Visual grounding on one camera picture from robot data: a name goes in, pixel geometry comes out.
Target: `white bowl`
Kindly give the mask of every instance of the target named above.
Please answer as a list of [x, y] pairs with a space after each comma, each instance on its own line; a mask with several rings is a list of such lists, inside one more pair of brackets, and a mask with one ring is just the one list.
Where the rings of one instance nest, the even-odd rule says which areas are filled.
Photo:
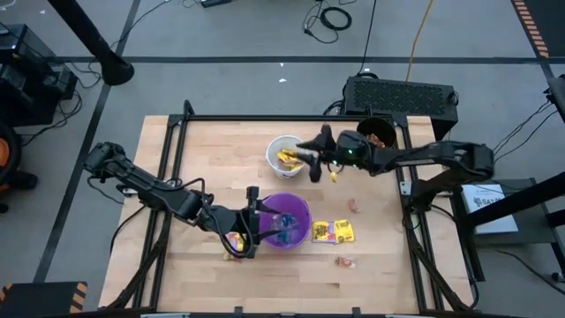
[[304, 167], [302, 165], [299, 169], [288, 171], [285, 170], [280, 164], [279, 159], [276, 156], [281, 150], [288, 149], [288, 150], [298, 150], [297, 144], [301, 143], [302, 140], [299, 137], [291, 136], [291, 135], [284, 135], [281, 137], [277, 137], [270, 144], [268, 144], [267, 152], [265, 153], [265, 158], [267, 159], [268, 164], [273, 168], [273, 171], [277, 176], [280, 178], [292, 178], [296, 176]]

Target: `wooden table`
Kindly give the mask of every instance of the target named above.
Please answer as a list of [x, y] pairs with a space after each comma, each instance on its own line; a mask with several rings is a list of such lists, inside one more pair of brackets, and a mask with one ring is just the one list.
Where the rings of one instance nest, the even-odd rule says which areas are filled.
[[[433, 141], [429, 117], [410, 117], [409, 123], [414, 147]], [[167, 117], [146, 117], [135, 155], [135, 163], [155, 175], [166, 124]], [[357, 240], [336, 246], [307, 240], [290, 251], [275, 250], [264, 242], [255, 259], [237, 263], [222, 259], [224, 250], [216, 234], [173, 219], [159, 311], [233, 312], [234, 307], [242, 306], [246, 313], [350, 313], [352, 307], [361, 307], [365, 314], [418, 312], [395, 173], [371, 178], [366, 171], [350, 168], [338, 175], [338, 182], [333, 184], [325, 171], [319, 184], [314, 184], [307, 171], [283, 180], [268, 166], [265, 150], [272, 139], [293, 134], [309, 140], [321, 125], [189, 122], [180, 177], [185, 181], [203, 177], [207, 192], [215, 194], [215, 204], [230, 208], [245, 205], [247, 186], [259, 186], [260, 197], [297, 193], [308, 202], [313, 220], [349, 219]], [[331, 125], [337, 137], [342, 130], [355, 130], [357, 122]], [[398, 137], [402, 146], [402, 135]], [[168, 171], [176, 137], [171, 145]], [[418, 167], [420, 178], [433, 177], [440, 171], [439, 166]], [[354, 215], [347, 209], [346, 201], [350, 198], [358, 203], [360, 214]], [[434, 203], [451, 210], [446, 198], [436, 198]], [[121, 221], [138, 208], [137, 198], [127, 199]], [[148, 215], [147, 212], [133, 219], [117, 237], [101, 306], [109, 304], [137, 270]], [[439, 271], [462, 301], [470, 304], [471, 289], [455, 225], [433, 211], [428, 212], [427, 219]], [[355, 259], [357, 267], [336, 267], [334, 259], [338, 255]], [[148, 303], [153, 273], [151, 270], [147, 275], [144, 304]], [[426, 275], [423, 277], [428, 288], [427, 304], [432, 307], [429, 280]]]

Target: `black cable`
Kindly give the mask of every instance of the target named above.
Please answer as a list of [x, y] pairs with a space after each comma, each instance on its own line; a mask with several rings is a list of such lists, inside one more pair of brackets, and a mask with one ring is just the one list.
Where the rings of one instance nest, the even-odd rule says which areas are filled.
[[102, 79], [102, 75], [101, 75], [99, 72], [94, 71], [94, 70], [91, 68], [91, 64], [93, 63], [93, 61], [91, 61], [90, 63], [88, 63], [88, 65], [87, 65], [88, 70], [82, 70], [82, 69], [80, 69], [80, 68], [79, 68], [77, 65], [75, 65], [73, 62], [69, 62], [69, 63], [70, 63], [70, 64], [72, 65], [72, 67], [74, 67], [75, 70], [77, 70], [78, 72], [83, 73], [83, 74], [93, 74], [93, 75], [96, 77], [96, 80], [94, 81], [93, 84], [91, 84], [91, 85], [85, 85], [85, 84], [82, 82], [82, 80], [80, 79], [80, 77], [77, 76], [77, 80], [79, 80], [80, 86], [81, 86], [82, 88], [84, 88], [84, 89], [89, 89], [89, 88], [95, 87], [96, 84], [98, 84], [98, 83], [100, 82], [100, 80]]
[[[335, 24], [331, 23], [328, 20], [328, 17], [326, 16], [328, 14], [328, 12], [331, 12], [331, 11], [340, 12], [343, 16], [345, 16], [345, 18], [347, 19], [347, 22], [342, 26], [336, 26]], [[347, 30], [348, 28], [351, 27], [351, 23], [353, 22], [353, 19], [351, 18], [351, 15], [346, 10], [344, 10], [342, 8], [328, 7], [328, 8], [321, 11], [320, 22], [324, 27], [327, 27], [330, 30], [343, 31], [343, 30]]]
[[371, 30], [373, 30], [373, 19], [374, 19], [374, 10], [377, 7], [377, 0], [373, 0], [373, 11], [371, 12], [371, 23], [369, 25], [369, 32], [367, 33], [367, 41], [365, 42], [365, 52], [363, 52], [363, 60], [361, 60], [361, 67], [359, 68], [360, 74], [363, 71], [363, 66], [365, 66], [365, 59], [367, 58], [367, 49], [369, 48], [369, 41], [371, 40]]
[[345, 104], [344, 104], [344, 100], [343, 100], [343, 99], [341, 99], [341, 100], [339, 100], [339, 101], [332, 102], [332, 103], [326, 108], [326, 110], [324, 110], [323, 115], [324, 115], [324, 116], [329, 115], [329, 112], [332, 111], [333, 109], [338, 109], [337, 113], [339, 114], [339, 113], [341, 112], [341, 109], [343, 108], [344, 105], [345, 105]]
[[119, 204], [119, 205], [124, 205], [123, 202], [118, 201], [117, 199], [112, 198], [111, 196], [107, 195], [101, 188], [95, 186], [92, 184], [92, 179], [94, 179], [94, 177], [88, 177], [87, 178], [87, 183], [88, 186], [90, 186], [91, 188], [93, 188], [94, 190], [98, 191], [103, 197], [114, 201], [115, 203]]
[[526, 142], [528, 142], [528, 140], [530, 140], [530, 138], [533, 136], [534, 133], [536, 133], [536, 131], [541, 128], [541, 126], [554, 114], [557, 113], [557, 110], [552, 112], [551, 114], [547, 115], [547, 117], [541, 122], [539, 123], [539, 125], [536, 127], [536, 129], [533, 130], [533, 132], [530, 133], [530, 135], [528, 136], [528, 138], [526, 138], [526, 140], [524, 140], [524, 142], [522, 142], [521, 144], [519, 144], [518, 146], [516, 146], [515, 148], [513, 148], [512, 150], [508, 151], [507, 153], [499, 156], [498, 158], [494, 159], [494, 163], [498, 162], [500, 159], [502, 159], [504, 156], [506, 155], [510, 155], [513, 152], [517, 151], [521, 146], [525, 145]]
[[[201, 191], [201, 198], [202, 198], [202, 208], [207, 212], [207, 215], [210, 216], [212, 218], [212, 220], [214, 221], [215, 227], [216, 229], [218, 229], [218, 231], [221, 229], [220, 226], [220, 222], [218, 221], [218, 218], [215, 217], [214, 213], [212, 213], [211, 209], [210, 209], [210, 203], [209, 201], [207, 201], [207, 196], [206, 196], [206, 181], [203, 178], [195, 178], [193, 181], [187, 182], [184, 185], [180, 185], [178, 187], [173, 188], [174, 190], [171, 191], [178, 191], [188, 185], [191, 185], [195, 182], [200, 182], [202, 184], [202, 187], [200, 188]], [[231, 243], [230, 241], [226, 238], [225, 235], [221, 234], [220, 232], [218, 232], [218, 236], [220, 237], [220, 242], [222, 242], [223, 247], [228, 251], [228, 253], [230, 253], [231, 255], [237, 257], [237, 258], [245, 258], [247, 257], [247, 255], [249, 255], [249, 253], [251, 252], [252, 248], [253, 248], [253, 237], [252, 237], [252, 233], [251, 230], [249, 229], [249, 226], [247, 225], [247, 223], [245, 222], [245, 220], [243, 219], [242, 215], [241, 215], [241, 211], [239, 211], [237, 213], [237, 217], [239, 217], [241, 219], [241, 223], [244, 225], [245, 228], [245, 235], [247, 235], [247, 238], [244, 238], [243, 235], [241, 235], [243, 240], [249, 240], [249, 244], [248, 244], [248, 248], [245, 251], [238, 251]]]
[[186, 1], [187, 1], [187, 0], [183, 0], [183, 2], [180, 3], [180, 4], [181, 4], [182, 6], [184, 6], [184, 8], [186, 8], [186, 9], [190, 9], [190, 8], [192, 8], [194, 5], [196, 5], [196, 4], [199, 3], [199, 2], [196, 1], [196, 0], [192, 0], [192, 4], [191, 4], [191, 5], [186, 5], [186, 4], [185, 4]]
[[547, 109], [549, 102], [545, 102], [544, 104], [542, 104], [541, 106], [539, 106], [539, 108], [533, 112], [533, 114], [531, 114], [529, 117], [527, 117], [522, 123], [520, 123], [520, 125], [518, 125], [516, 128], [514, 128], [514, 130], [512, 130], [512, 132], [510, 132], [506, 137], [502, 138], [498, 144], [496, 144], [496, 146], [494, 146], [493, 151], [494, 151], [494, 155], [497, 155], [499, 153], [499, 151], [501, 151], [502, 148], [504, 148], [504, 146], [506, 146], [506, 144], [510, 141], [510, 139], [512, 139], [514, 136], [516, 136], [517, 133], [519, 133], [522, 128], [528, 124], [528, 122], [530, 122], [530, 120], [532, 118], [534, 118], [536, 115], [538, 115], [539, 113], [545, 111]]
[[451, 219], [451, 221], [455, 222], [456, 219], [453, 215], [451, 215], [451, 213], [449, 213], [445, 208], [436, 206], [435, 204], [431, 205], [432, 208], [435, 208], [436, 210], [440, 211], [441, 213], [443, 213], [444, 215], [446, 215], [448, 218]]
[[[331, 43], [337, 42], [337, 40], [339, 40], [339, 34], [334, 29], [330, 28], [335, 33], [335, 39], [331, 40], [331, 41], [324, 41], [321, 38], [314, 35], [314, 33], [311, 31], [312, 27], [316, 23], [316, 20], [320, 19], [320, 15], [321, 15], [321, 12], [322, 12], [322, 5], [326, 4], [328, 6], [328, 8], [331, 8], [329, 3], [325, 0], [322, 0], [322, 1], [315, 1], [314, 0], [314, 2], [315, 2], [314, 6], [312, 8], [310, 8], [310, 10], [308, 10], [306, 15], [304, 16], [304, 20], [302, 21], [302, 30], [304, 31], [305, 34], [310, 35], [312, 38], [316, 39], [316, 41], [318, 41], [320, 43], [331, 44]], [[310, 16], [310, 13], [316, 8], [318, 8], [318, 11], [316, 12], [316, 14]]]
[[146, 206], [142, 206], [137, 211], [133, 212], [132, 215], [128, 216], [114, 231], [114, 235], [112, 235], [112, 240], [109, 243], [109, 253], [112, 254], [112, 250], [114, 249], [114, 242], [116, 241], [117, 234], [122, 230], [122, 228], [128, 224], [135, 216], [137, 216]]
[[473, 287], [473, 291], [475, 292], [475, 299], [473, 300], [472, 304], [469, 306], [471, 310], [474, 310], [478, 305], [478, 298], [479, 298], [477, 280], [471, 275], [469, 275], [469, 273], [467, 273], [467, 276], [469, 276], [469, 282], [471, 283], [471, 286]]
[[[449, 213], [445, 208], [442, 208], [442, 207], [437, 206], [435, 204], [432, 204], [431, 207], [435, 208], [436, 210], [440, 211], [441, 213], [443, 213], [444, 215], [449, 217], [449, 219], [451, 219], [451, 221], [453, 221], [453, 223], [456, 223], [455, 217], [451, 213]], [[467, 271], [467, 276], [469, 277], [469, 283], [471, 284], [473, 291], [475, 293], [474, 300], [471, 303], [471, 305], [469, 306], [469, 308], [471, 310], [474, 310], [478, 305], [478, 299], [479, 299], [477, 280], [475, 279], [475, 277], [473, 277], [471, 275], [471, 273], [469, 271]]]
[[53, 125], [43, 127], [39, 132], [21, 133], [20, 136], [26, 136], [26, 137], [29, 138], [28, 140], [22, 142], [22, 147], [29, 145], [33, 140], [35, 140], [37, 137], [39, 137], [40, 135], [42, 135], [43, 133], [45, 133], [48, 130], [51, 130], [51, 129], [54, 129], [54, 128], [61, 128], [65, 125], [67, 125], [69, 118], [77, 115], [80, 112], [80, 110], [82, 110], [82, 97], [80, 97], [79, 92], [75, 91], [75, 93], [73, 93], [73, 96], [77, 96], [78, 100], [77, 100], [77, 103], [75, 104], [75, 107], [70, 112], [67, 113], [67, 112], [63, 111], [63, 108], [61, 107], [61, 101], [59, 101], [59, 104], [57, 105], [61, 114], [63, 114], [63, 119], [58, 120]]
[[518, 260], [520, 263], [522, 263], [522, 265], [524, 265], [533, 275], [537, 276], [539, 279], [541, 279], [546, 284], [548, 284], [549, 287], [555, 289], [561, 295], [565, 295], [565, 291], [563, 289], [555, 286], [554, 283], [549, 278], [546, 278], [543, 275], [539, 274], [539, 272], [536, 269], [534, 269], [532, 266], [528, 265], [528, 263], [526, 263], [524, 260], [522, 260], [518, 255], [512, 254], [510, 252], [505, 252], [505, 251], [502, 251], [502, 250], [496, 250], [496, 252], [514, 257], [516, 260]]
[[133, 22], [132, 26], [130, 26], [130, 28], [125, 32], [124, 36], [122, 36], [122, 38], [120, 38], [119, 40], [115, 41], [112, 43], [112, 45], [110, 45], [110, 48], [113, 47], [114, 45], [116, 45], [117, 43], [122, 42], [123, 40], [127, 39], [127, 37], [130, 35], [130, 32], [133, 30], [133, 28], [143, 19], [145, 18], [149, 13], [159, 9], [162, 5], [164, 4], [168, 4], [170, 3], [170, 0], [165, 0], [163, 2], [161, 2], [160, 4], [157, 4], [155, 7], [149, 9], [149, 11], [143, 13], [141, 15], [141, 17], [139, 17], [139, 19], [135, 20], [135, 22]]
[[421, 222], [420, 222], [419, 219], [418, 219], [418, 224], [416, 224], [414, 227], [411, 228], [411, 227], [409, 227], [408, 224], [406, 223], [406, 217], [403, 216], [402, 224], [403, 224], [404, 229], [406, 229], [406, 230], [408, 230], [408, 231], [414, 231], [414, 230], [416, 230], [416, 229], [420, 226]]

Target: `electrical wire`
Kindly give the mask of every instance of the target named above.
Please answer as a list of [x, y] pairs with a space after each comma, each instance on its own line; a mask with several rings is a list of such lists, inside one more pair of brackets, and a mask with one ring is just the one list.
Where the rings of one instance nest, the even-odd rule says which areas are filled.
[[191, 5], [186, 5], [186, 4], [185, 4], [186, 1], [188, 1], [188, 0], [183, 0], [183, 1], [180, 3], [180, 4], [181, 4], [182, 6], [184, 6], [184, 8], [186, 8], [186, 9], [190, 9], [190, 8], [192, 8], [194, 5], [196, 5], [196, 4], [199, 3], [199, 2], [196, 1], [196, 0], [192, 0], [192, 4], [191, 4]]
[[111, 196], [107, 195], [101, 188], [99, 188], [99, 187], [96, 186], [96, 185], [93, 185], [93, 184], [92, 184], [92, 179], [94, 179], [94, 178], [95, 178], [95, 177], [88, 177], [88, 178], [87, 178], [88, 186], [90, 186], [90, 187], [93, 188], [94, 190], [98, 191], [104, 198], [107, 198], [107, 199], [109, 199], [109, 200], [112, 200], [112, 201], [114, 201], [116, 204], [124, 205], [123, 202], [120, 202], [120, 201], [118, 201], [117, 199], [112, 198]]
[[122, 228], [124, 228], [124, 226], [126, 224], [128, 224], [135, 216], [137, 216], [139, 213], [141, 213], [141, 211], [143, 211], [143, 209], [146, 206], [142, 206], [141, 208], [139, 208], [137, 211], [133, 212], [132, 215], [128, 216], [116, 229], [116, 231], [114, 231], [114, 235], [112, 235], [112, 240], [109, 243], [109, 253], [112, 254], [112, 250], [114, 249], [114, 242], [116, 241], [117, 238], [117, 234], [122, 230]]
[[498, 155], [498, 153], [504, 148], [504, 146], [506, 146], [506, 144], [509, 143], [510, 139], [516, 136], [522, 130], [522, 128], [530, 122], [532, 118], [534, 118], [539, 113], [544, 112], [550, 106], [551, 104], [549, 104], [549, 102], [545, 102], [544, 104], [539, 106], [539, 108], [536, 111], [534, 111], [531, 115], [529, 115], [522, 123], [520, 123], [516, 128], [514, 128], [512, 132], [510, 132], [506, 137], [502, 138], [493, 148], [494, 155]]
[[22, 141], [22, 147], [29, 145], [33, 140], [35, 140], [37, 137], [41, 136], [43, 133], [45, 133], [48, 130], [55, 129], [55, 128], [61, 128], [65, 125], [67, 125], [68, 120], [71, 117], [77, 115], [80, 112], [80, 110], [82, 110], [82, 97], [80, 97], [79, 92], [75, 91], [75, 93], [73, 93], [73, 96], [76, 96], [78, 98], [78, 100], [77, 100], [77, 103], [75, 104], [75, 107], [70, 112], [64, 112], [63, 111], [63, 108], [61, 106], [61, 101], [59, 101], [59, 103], [57, 104], [57, 107], [59, 108], [59, 112], [63, 115], [63, 119], [58, 120], [53, 125], [43, 127], [38, 132], [21, 133], [20, 136], [28, 138], [27, 140]]
[[[437, 206], [435, 204], [431, 205], [432, 208], [435, 208], [436, 210], [440, 211], [442, 214], [446, 215], [451, 221], [453, 221], [453, 223], [456, 223], [456, 219], [455, 217], [449, 213], [445, 208], [442, 208], [440, 206]], [[473, 292], [475, 294], [474, 300], [471, 303], [471, 305], [469, 306], [469, 308], [471, 310], [474, 310], [477, 305], [478, 305], [478, 300], [479, 300], [479, 294], [478, 294], [478, 286], [477, 286], [477, 280], [475, 279], [475, 277], [473, 277], [473, 275], [471, 275], [471, 272], [467, 271], [467, 276], [469, 277], [469, 283], [471, 284], [472, 288], [473, 288]]]
[[431, 207], [435, 208], [436, 210], [440, 211], [442, 214], [446, 215], [448, 218], [451, 219], [451, 221], [453, 222], [456, 221], [455, 217], [451, 213], [449, 213], [445, 208], [439, 207], [435, 204], [432, 204]]
[[363, 71], [363, 66], [365, 66], [365, 60], [367, 58], [367, 49], [369, 48], [369, 41], [371, 40], [371, 31], [373, 30], [374, 11], [376, 7], [377, 7], [377, 0], [373, 0], [373, 11], [371, 12], [371, 22], [369, 24], [369, 32], [367, 32], [367, 41], [365, 41], [365, 51], [363, 52], [361, 67], [359, 68], [359, 72], [357, 72], [357, 75], [359, 75], [361, 71]]
[[530, 135], [528, 136], [528, 138], [526, 138], [526, 140], [524, 140], [521, 144], [519, 144], [518, 146], [516, 146], [515, 148], [513, 148], [512, 150], [508, 151], [507, 153], [504, 153], [503, 155], [500, 155], [498, 158], [494, 159], [494, 163], [497, 163], [500, 159], [502, 159], [503, 157], [505, 157], [506, 155], [510, 155], [513, 152], [517, 151], [521, 146], [525, 145], [526, 142], [528, 142], [528, 140], [530, 140], [530, 138], [534, 135], [534, 133], [536, 133], [536, 131], [541, 128], [541, 126], [554, 114], [557, 113], [557, 110], [552, 112], [551, 114], [547, 115], [547, 117], [541, 122], [539, 123], [539, 125], [536, 127], [536, 129], [533, 130], [533, 132], [530, 133]]
[[420, 33], [422, 32], [422, 28], [427, 19], [428, 13], [430, 13], [430, 9], [432, 9], [433, 0], [427, 4], [426, 13], [424, 13], [424, 17], [422, 18], [422, 23], [420, 23], [420, 28], [416, 33], [416, 38], [414, 38], [414, 42], [412, 43], [412, 52], [410, 53], [410, 62], [408, 63], [408, 71], [406, 72], [406, 81], [410, 78], [410, 71], [412, 69], [412, 62], [414, 61], [414, 52], [416, 51], [416, 43], [418, 43], [418, 38], [420, 37]]
[[563, 289], [557, 287], [551, 280], [549, 280], [549, 278], [546, 278], [543, 275], [539, 274], [539, 272], [536, 269], [534, 269], [532, 266], [528, 265], [528, 263], [525, 262], [523, 259], [521, 259], [518, 255], [512, 254], [510, 252], [502, 251], [502, 250], [496, 250], [496, 252], [501, 253], [501, 254], [506, 254], [510, 257], [513, 257], [514, 259], [519, 261], [522, 265], [524, 265], [524, 267], [526, 267], [533, 275], [537, 276], [539, 279], [544, 281], [544, 283], [548, 284], [549, 287], [553, 288], [554, 290], [559, 292], [561, 295], [565, 295], [565, 291]]
[[139, 19], [137, 19], [137, 20], [135, 20], [135, 22], [133, 22], [132, 26], [130, 26], [130, 28], [124, 33], [124, 35], [123, 35], [119, 40], [113, 42], [112, 45], [110, 45], [110, 48], [113, 47], [114, 45], [116, 45], [116, 44], [118, 44], [118, 43], [124, 41], [125, 39], [127, 39], [127, 37], [130, 35], [130, 32], [133, 30], [133, 28], [134, 28], [135, 26], [137, 26], [137, 24], [138, 24], [143, 18], [145, 18], [149, 13], [151, 13], [151, 12], [153, 12], [153, 11], [159, 9], [159, 8], [160, 8], [161, 6], [163, 6], [164, 4], [168, 4], [168, 3], [170, 3], [170, 2], [171, 2], [170, 0], [164, 0], [163, 2], [157, 4], [155, 7], [149, 9], [149, 11], [143, 13], [143, 14], [141, 15], [141, 17], [139, 17]]
[[418, 219], [418, 224], [414, 225], [414, 227], [412, 227], [412, 228], [408, 227], [408, 224], [406, 223], [406, 217], [405, 216], [403, 216], [402, 223], [403, 223], [404, 229], [409, 230], [409, 231], [414, 231], [421, 225], [421, 222]]
[[84, 82], [82, 81], [82, 79], [80, 79], [80, 77], [77, 76], [77, 80], [79, 80], [80, 86], [84, 89], [89, 89], [89, 88], [95, 87], [100, 82], [100, 80], [102, 79], [102, 75], [99, 72], [92, 69], [91, 65], [92, 65], [93, 62], [94, 61], [90, 61], [90, 63], [88, 63], [88, 65], [87, 65], [88, 70], [82, 70], [77, 65], [75, 65], [73, 62], [69, 62], [69, 64], [72, 65], [72, 67], [74, 67], [74, 69], [77, 70], [78, 72], [83, 73], [83, 74], [92, 74], [96, 77], [96, 80], [94, 81], [94, 83], [92, 83], [91, 85], [85, 85]]
[[[320, 43], [332, 44], [332, 43], [337, 42], [337, 40], [339, 40], [339, 34], [337, 33], [337, 30], [334, 30], [333, 28], [330, 28], [330, 30], [334, 31], [335, 39], [330, 40], [330, 41], [322, 40], [318, 36], [314, 35], [314, 33], [311, 31], [311, 29], [314, 26], [314, 24], [316, 23], [316, 21], [321, 20], [320, 15], [321, 15], [321, 12], [322, 12], [322, 5], [325, 4], [327, 6], [327, 8], [331, 8], [328, 1], [326, 1], [326, 0], [322, 0], [322, 1], [314, 0], [314, 2], [315, 2], [314, 6], [312, 8], [310, 8], [310, 10], [308, 10], [306, 15], [304, 16], [304, 20], [302, 21], [302, 30], [304, 31], [305, 34], [310, 35], [312, 38], [316, 39], [316, 41], [318, 41]], [[310, 13], [312, 13], [312, 11], [314, 11], [316, 8], [318, 8], [318, 11], [316, 12], [316, 14], [310, 15]]]

